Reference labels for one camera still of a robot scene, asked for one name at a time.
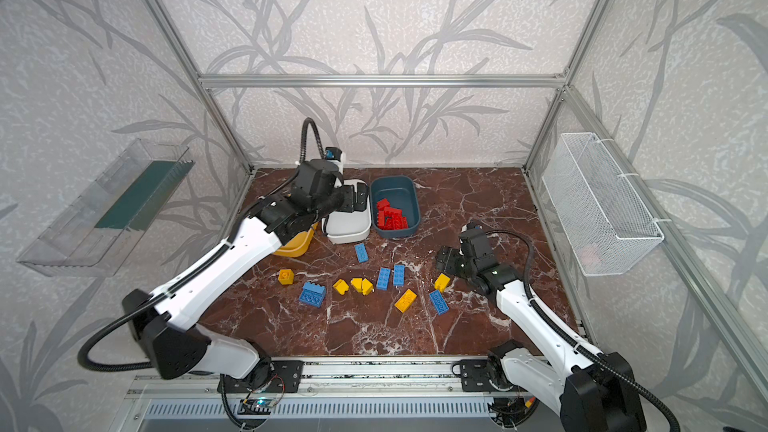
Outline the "red lego cluster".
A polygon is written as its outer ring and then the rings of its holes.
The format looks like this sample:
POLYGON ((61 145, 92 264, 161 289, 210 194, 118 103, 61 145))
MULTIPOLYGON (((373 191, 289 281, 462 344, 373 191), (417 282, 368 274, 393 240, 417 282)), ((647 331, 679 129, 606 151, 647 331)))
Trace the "red lego cluster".
POLYGON ((381 199, 376 203, 376 225, 385 231, 404 230, 409 227, 407 217, 403 211, 391 206, 388 199, 381 199))

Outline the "yellow long lego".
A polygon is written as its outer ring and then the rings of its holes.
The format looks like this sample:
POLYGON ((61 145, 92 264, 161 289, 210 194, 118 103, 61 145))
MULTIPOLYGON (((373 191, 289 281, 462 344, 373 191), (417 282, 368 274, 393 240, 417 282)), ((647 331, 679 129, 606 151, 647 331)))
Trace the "yellow long lego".
POLYGON ((413 305, 417 298, 417 294, 410 289, 407 289, 403 295, 395 302, 394 307, 401 313, 406 313, 408 309, 413 305))

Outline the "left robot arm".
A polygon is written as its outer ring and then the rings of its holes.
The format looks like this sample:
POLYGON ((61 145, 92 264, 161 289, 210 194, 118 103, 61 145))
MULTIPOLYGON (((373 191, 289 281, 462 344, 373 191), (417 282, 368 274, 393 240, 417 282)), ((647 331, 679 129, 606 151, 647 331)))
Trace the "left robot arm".
POLYGON ((334 212, 354 211, 358 194, 344 182, 344 165, 343 155, 302 162, 291 183, 249 207, 216 249, 146 295, 148 309, 130 328, 162 378, 209 372, 244 379, 266 362, 257 346, 198 321, 245 272, 298 233, 334 212))

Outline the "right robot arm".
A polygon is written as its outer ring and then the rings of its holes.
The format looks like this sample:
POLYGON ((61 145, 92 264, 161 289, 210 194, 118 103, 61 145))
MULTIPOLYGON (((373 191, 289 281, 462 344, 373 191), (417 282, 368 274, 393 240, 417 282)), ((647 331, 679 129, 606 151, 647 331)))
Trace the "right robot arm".
POLYGON ((566 431, 644 431, 640 393, 629 363, 618 353, 604 354, 557 316, 531 287, 536 251, 531 240, 522 269, 504 264, 490 243, 493 231, 471 222, 460 246, 437 253, 437 270, 462 279, 511 319, 539 351, 510 340, 492 349, 487 369, 499 391, 521 388, 558 414, 566 431))

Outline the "white plastic bin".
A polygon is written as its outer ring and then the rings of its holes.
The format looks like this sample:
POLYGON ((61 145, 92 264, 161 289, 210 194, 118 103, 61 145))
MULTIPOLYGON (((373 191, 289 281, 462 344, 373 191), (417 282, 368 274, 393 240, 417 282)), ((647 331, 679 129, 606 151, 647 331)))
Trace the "white plastic bin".
POLYGON ((353 187, 353 210, 333 212, 322 222, 322 231, 333 244, 361 242, 368 237, 372 226, 368 184, 360 179, 347 179, 344 184, 353 187))

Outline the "yellow plastic bin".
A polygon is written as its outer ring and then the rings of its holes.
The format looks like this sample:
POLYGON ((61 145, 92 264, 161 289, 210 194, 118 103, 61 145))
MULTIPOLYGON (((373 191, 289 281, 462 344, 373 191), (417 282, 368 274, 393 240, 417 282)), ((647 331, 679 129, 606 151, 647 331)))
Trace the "yellow plastic bin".
POLYGON ((313 224, 308 230, 297 234, 292 240, 274 252, 275 256, 296 258, 304 255, 314 237, 318 224, 313 224))

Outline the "blue lego centre right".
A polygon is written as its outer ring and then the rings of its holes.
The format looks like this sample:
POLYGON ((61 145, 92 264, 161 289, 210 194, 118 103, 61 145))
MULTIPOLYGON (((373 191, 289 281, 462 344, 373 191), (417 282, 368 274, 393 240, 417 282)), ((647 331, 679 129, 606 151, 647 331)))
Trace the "blue lego centre right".
POLYGON ((393 286, 403 287, 405 285, 405 266, 403 264, 396 264, 393 270, 393 286))

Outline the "dark teal plastic bin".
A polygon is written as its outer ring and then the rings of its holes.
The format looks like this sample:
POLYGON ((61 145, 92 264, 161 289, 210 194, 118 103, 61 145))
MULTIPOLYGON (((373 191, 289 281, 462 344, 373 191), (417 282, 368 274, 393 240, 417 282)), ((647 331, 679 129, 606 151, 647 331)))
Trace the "dark teal plastic bin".
POLYGON ((421 222, 421 213, 412 179, 403 175, 377 178, 372 182, 370 192, 373 229, 379 236, 384 239, 398 239, 410 237, 416 233, 421 222), (407 229, 385 231, 377 227, 376 203, 381 199, 388 199, 392 207, 403 211, 409 223, 407 229))

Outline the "blue lego near bins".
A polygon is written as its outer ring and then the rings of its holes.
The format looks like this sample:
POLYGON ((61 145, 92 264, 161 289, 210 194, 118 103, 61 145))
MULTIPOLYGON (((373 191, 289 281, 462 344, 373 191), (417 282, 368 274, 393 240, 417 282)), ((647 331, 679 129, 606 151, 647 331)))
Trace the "blue lego near bins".
POLYGON ((369 256, 366 247, 363 243, 358 243, 354 246, 356 257, 359 263, 365 263, 369 260, 369 256))

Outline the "blue lego centre left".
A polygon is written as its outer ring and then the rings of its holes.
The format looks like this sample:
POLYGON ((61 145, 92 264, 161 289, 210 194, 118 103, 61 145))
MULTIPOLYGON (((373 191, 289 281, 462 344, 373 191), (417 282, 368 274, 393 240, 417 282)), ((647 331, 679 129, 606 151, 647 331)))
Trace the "blue lego centre left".
POLYGON ((376 289, 386 291, 389 286, 390 276, 391 270, 389 268, 381 268, 376 281, 376 289))

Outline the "yellow sloped lego left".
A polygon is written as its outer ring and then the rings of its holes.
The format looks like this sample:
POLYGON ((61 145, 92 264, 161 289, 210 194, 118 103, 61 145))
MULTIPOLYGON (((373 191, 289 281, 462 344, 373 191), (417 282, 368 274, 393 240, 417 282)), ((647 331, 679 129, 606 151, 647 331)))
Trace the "yellow sloped lego left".
POLYGON ((344 279, 339 279, 334 283, 333 289, 339 295, 344 296, 350 290, 350 286, 344 279))

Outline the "blue stacked lego left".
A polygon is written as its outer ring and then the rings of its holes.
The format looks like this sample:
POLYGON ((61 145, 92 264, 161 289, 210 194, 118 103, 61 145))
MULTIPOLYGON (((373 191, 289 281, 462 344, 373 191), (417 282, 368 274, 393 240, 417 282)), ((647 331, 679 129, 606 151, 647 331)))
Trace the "blue stacked lego left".
POLYGON ((301 290, 299 301, 302 304, 320 308, 326 296, 326 287, 315 284, 312 282, 306 282, 301 290))

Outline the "yellow sloped lego pair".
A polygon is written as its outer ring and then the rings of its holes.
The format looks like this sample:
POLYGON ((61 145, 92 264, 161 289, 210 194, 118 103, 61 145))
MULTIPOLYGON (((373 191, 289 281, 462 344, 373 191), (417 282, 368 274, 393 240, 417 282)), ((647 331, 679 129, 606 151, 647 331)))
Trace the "yellow sloped lego pair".
POLYGON ((373 283, 366 278, 353 278, 351 285, 355 291, 364 296, 371 294, 374 290, 373 283))

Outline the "green circuit board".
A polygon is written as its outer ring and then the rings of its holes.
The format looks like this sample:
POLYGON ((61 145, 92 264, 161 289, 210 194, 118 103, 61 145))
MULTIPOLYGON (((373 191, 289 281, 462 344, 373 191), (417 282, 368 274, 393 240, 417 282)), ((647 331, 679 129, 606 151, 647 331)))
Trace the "green circuit board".
POLYGON ((247 398, 239 402, 237 414, 243 417, 271 415, 277 410, 282 399, 278 397, 247 398))

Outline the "clear acrylic wall shelf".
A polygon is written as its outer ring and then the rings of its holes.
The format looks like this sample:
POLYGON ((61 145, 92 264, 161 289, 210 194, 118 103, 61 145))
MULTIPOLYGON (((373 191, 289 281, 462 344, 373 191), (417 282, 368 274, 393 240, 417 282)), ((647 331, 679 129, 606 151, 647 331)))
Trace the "clear acrylic wall shelf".
POLYGON ((134 140, 17 258, 47 277, 111 277, 195 162, 186 145, 134 140))

